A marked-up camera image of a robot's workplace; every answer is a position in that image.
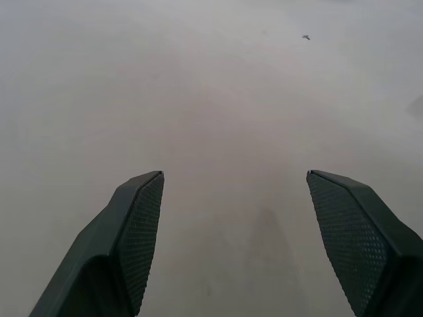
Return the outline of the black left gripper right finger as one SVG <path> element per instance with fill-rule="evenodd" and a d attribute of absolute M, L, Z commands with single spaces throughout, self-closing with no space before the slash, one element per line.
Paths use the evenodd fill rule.
<path fill-rule="evenodd" d="M 422 315 L 422 239 L 374 190 L 310 170 L 306 177 L 327 257 L 356 316 Z"/>

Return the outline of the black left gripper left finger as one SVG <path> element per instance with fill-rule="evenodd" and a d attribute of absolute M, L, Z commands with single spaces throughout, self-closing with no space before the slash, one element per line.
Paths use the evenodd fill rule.
<path fill-rule="evenodd" d="M 31 316 L 137 316 L 155 252 L 165 177 L 118 186 L 77 235 Z"/>

